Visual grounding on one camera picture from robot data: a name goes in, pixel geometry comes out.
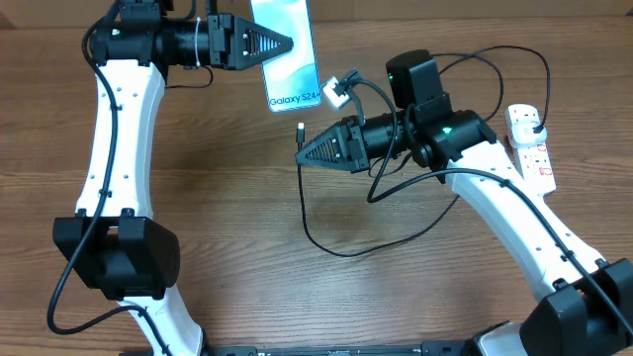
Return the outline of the Samsung Galaxy S24+ smartphone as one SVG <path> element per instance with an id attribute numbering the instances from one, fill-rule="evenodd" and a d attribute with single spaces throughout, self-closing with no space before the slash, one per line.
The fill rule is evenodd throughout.
<path id="1" fill-rule="evenodd" d="M 321 103 L 317 58 L 307 0 L 251 0 L 256 24 L 291 38 L 293 48 L 264 61 L 262 74 L 271 112 Z"/>

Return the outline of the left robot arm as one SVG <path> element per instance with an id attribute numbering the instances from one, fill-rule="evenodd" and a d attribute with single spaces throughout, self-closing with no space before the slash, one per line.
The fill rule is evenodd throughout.
<path id="1" fill-rule="evenodd" d="M 204 329 L 176 282 L 177 236 L 153 218 L 149 189 L 154 126 L 168 70 L 180 65 L 240 71 L 291 51 L 291 38 L 215 2 L 204 17 L 176 18 L 169 1 L 116 1 L 82 39 L 98 104 L 87 177 L 69 218 L 52 238 L 66 274 L 130 314 L 153 355 L 209 355 Z"/>

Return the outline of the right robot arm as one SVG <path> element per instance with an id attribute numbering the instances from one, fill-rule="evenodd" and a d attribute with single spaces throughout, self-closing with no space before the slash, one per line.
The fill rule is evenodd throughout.
<path id="1" fill-rule="evenodd" d="M 484 220 L 522 271 L 536 307 L 459 341 L 424 341 L 424 355 L 613 355 L 632 344 L 632 264 L 607 261 L 549 209 L 488 123 L 456 111 L 435 57 L 417 49 L 386 65 L 388 112 L 343 118 L 297 138 L 299 167 L 357 173 L 408 151 Z"/>

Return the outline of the white charger plug adapter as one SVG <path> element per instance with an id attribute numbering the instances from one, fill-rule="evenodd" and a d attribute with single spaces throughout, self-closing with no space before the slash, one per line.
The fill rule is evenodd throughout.
<path id="1" fill-rule="evenodd" d="M 541 125 L 532 122 L 513 122 L 508 129 L 508 140 L 513 148 L 527 148 L 544 143 L 547 131 Z"/>

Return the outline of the white power strip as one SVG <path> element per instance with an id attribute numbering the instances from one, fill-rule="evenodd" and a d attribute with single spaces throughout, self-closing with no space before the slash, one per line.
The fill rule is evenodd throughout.
<path id="1" fill-rule="evenodd" d="M 527 104 L 513 104 L 505 110 L 508 129 L 513 122 L 532 122 L 540 125 L 536 108 Z M 523 180 L 540 196 L 544 197 L 556 190 L 556 182 L 549 158 L 546 143 L 532 145 L 527 148 L 513 148 L 515 167 Z"/>

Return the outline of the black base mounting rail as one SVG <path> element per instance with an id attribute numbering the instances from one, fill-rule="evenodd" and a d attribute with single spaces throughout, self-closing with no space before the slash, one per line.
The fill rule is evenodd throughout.
<path id="1" fill-rule="evenodd" d="M 475 344 L 465 340 L 422 341 L 418 345 L 256 348 L 204 345 L 204 356 L 480 356 Z"/>

